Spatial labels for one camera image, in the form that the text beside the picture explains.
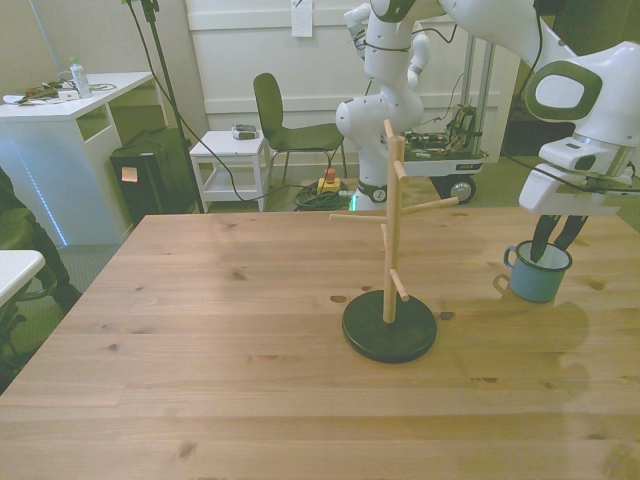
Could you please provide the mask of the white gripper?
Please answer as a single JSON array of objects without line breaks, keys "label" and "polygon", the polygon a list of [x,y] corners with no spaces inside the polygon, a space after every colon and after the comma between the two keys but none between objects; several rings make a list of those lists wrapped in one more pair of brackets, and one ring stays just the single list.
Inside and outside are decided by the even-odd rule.
[{"label": "white gripper", "polygon": [[530,260],[537,263],[544,255],[556,227],[555,215],[570,215],[553,242],[560,250],[567,250],[585,225],[585,216],[614,215],[625,203],[625,196],[585,193],[544,173],[530,173],[519,197],[522,208],[541,215],[531,243]]}]

